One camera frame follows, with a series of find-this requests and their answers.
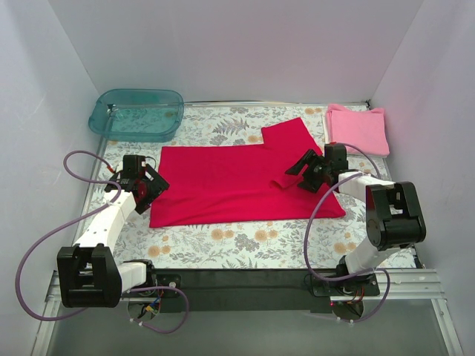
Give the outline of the red t shirt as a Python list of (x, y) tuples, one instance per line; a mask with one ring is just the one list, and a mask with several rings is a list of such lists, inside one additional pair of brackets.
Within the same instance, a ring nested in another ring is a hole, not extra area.
[(256, 145), (162, 148), (158, 172), (170, 186), (151, 205), (150, 228), (309, 218), (328, 186), (308, 192), (285, 172), (320, 148), (301, 118), (261, 133)]

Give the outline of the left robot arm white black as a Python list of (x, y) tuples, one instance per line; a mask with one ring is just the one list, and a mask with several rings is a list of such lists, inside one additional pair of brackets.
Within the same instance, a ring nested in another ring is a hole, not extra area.
[(68, 308), (115, 307), (122, 294), (156, 286), (153, 263), (116, 264), (114, 247), (131, 214), (143, 214), (169, 184), (148, 164), (148, 157), (125, 155), (105, 186), (105, 208), (71, 247), (57, 254), (62, 303)]

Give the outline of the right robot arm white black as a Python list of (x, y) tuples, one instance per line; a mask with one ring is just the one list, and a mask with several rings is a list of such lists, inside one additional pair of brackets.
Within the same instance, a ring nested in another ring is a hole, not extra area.
[[(322, 154), (309, 149), (287, 175), (302, 176), (298, 187), (316, 193), (324, 185), (329, 190), (320, 198), (308, 220), (304, 234), (304, 261), (313, 277), (325, 282), (340, 282), (374, 273), (380, 264), (398, 251), (424, 241), (426, 225), (415, 185), (412, 182), (383, 180), (349, 169), (347, 149), (356, 146), (331, 142)], [(366, 208), (367, 236), (344, 256), (336, 276), (325, 277), (314, 270), (309, 261), (308, 242), (312, 222), (323, 203), (333, 192), (362, 201)]]

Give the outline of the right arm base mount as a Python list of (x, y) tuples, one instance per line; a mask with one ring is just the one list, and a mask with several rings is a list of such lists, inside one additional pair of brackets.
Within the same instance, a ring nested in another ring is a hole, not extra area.
[(343, 281), (323, 281), (312, 274), (306, 274), (304, 285), (315, 297), (342, 296), (358, 299), (359, 297), (375, 297), (380, 294), (379, 285), (374, 274)]

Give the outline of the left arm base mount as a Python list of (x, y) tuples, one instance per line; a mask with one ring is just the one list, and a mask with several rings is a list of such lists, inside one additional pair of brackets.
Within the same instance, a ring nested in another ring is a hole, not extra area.
[[(167, 287), (170, 287), (170, 288), (173, 288), (173, 289), (178, 289), (179, 287), (181, 287), (181, 280), (182, 280), (182, 278), (179, 274), (169, 274), (169, 273), (157, 274), (157, 273), (153, 273), (152, 276), (151, 276), (151, 281), (152, 281), (151, 286), (167, 286)], [(179, 293), (177, 291), (171, 291), (171, 290), (168, 290), (168, 289), (147, 291), (147, 292), (145, 292), (145, 295), (147, 297), (150, 297), (150, 296), (152, 296), (152, 297), (161, 296), (161, 297), (164, 297), (164, 298), (179, 297)]]

